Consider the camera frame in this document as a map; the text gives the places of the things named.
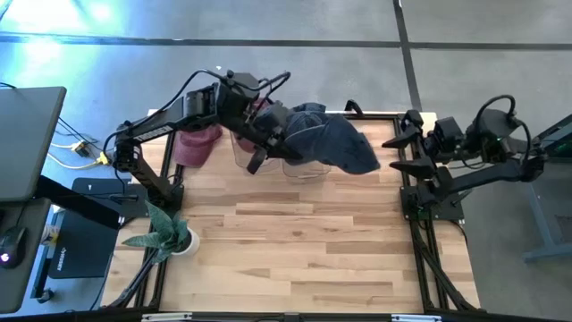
gray floor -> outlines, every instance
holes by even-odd
[[[402,0],[409,40],[571,43],[567,0]],[[3,32],[133,38],[397,41],[391,0],[13,0]],[[413,50],[424,111],[462,128],[488,98],[510,93],[533,135],[572,113],[572,51]],[[401,50],[339,47],[161,47],[58,45],[49,39],[0,43],[0,80],[21,87],[63,85],[62,117],[104,139],[118,123],[162,105],[197,68],[292,78],[275,93],[287,105],[331,109],[354,98],[365,110],[411,107]],[[199,79],[189,88],[211,82]],[[58,143],[71,142],[55,137]],[[83,160],[54,150],[62,160]],[[44,174],[111,177],[106,168],[69,171],[47,160]],[[525,264],[541,240],[524,187],[495,183],[463,202],[479,297],[490,312],[572,320],[572,259]],[[100,280],[48,282],[57,298],[27,301],[17,314],[87,309]]]

white pot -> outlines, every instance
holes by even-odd
[[[193,255],[195,255],[195,253],[197,252],[198,247],[200,246],[200,239],[198,238],[197,233],[193,232],[193,230],[190,229],[188,226],[187,226],[187,230],[188,230],[189,233],[190,233],[190,244],[189,244],[189,247],[187,247],[187,249],[185,249],[185,250],[183,250],[183,251],[174,252],[174,253],[172,253],[172,255],[174,255],[174,256],[180,256],[180,255],[189,253],[190,256],[193,256]]]

wooden tabletop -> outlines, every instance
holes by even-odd
[[[435,114],[423,115],[426,131],[432,129]],[[411,233],[401,214],[401,176],[388,166],[398,155],[381,148],[394,136],[392,123],[353,124],[374,146],[379,171],[350,175],[333,167],[302,180],[284,175],[276,160],[275,168],[250,175],[236,166],[225,130],[206,164],[184,171],[181,212],[201,246],[194,257],[169,258],[161,310],[421,312]],[[143,149],[158,172],[164,140]],[[104,305],[117,298],[143,258],[143,250],[121,242],[146,233],[148,225],[138,219],[120,231]],[[478,307],[463,235],[448,222],[436,222],[435,233],[443,269]],[[431,274],[428,281],[436,301]]]

white cable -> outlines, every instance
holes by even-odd
[[[55,144],[55,143],[50,143],[50,145],[52,147],[56,147],[56,148],[73,148],[73,145],[63,146],[63,145],[59,145],[59,144]]]
[[[63,166],[64,168],[68,168],[68,169],[72,169],[72,170],[87,169],[87,168],[90,168],[90,167],[92,167],[92,166],[97,165],[97,161],[96,161],[96,162],[94,162],[94,163],[92,163],[92,164],[89,164],[89,165],[71,166],[71,165],[66,165],[66,164],[64,164],[62,161],[58,160],[57,157],[52,156],[52,154],[49,153],[49,152],[47,153],[47,156],[48,156],[48,157],[51,157],[52,160],[54,160],[58,165],[61,165],[61,166]]]

potted plant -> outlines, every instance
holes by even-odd
[[[148,201],[145,202],[155,231],[131,237],[123,244],[158,249],[152,260],[153,263],[160,263],[170,255],[182,255],[187,252],[190,252],[191,256],[194,255],[198,250],[200,240],[197,234],[187,227],[187,221],[179,219],[179,214],[171,219],[160,208]]]

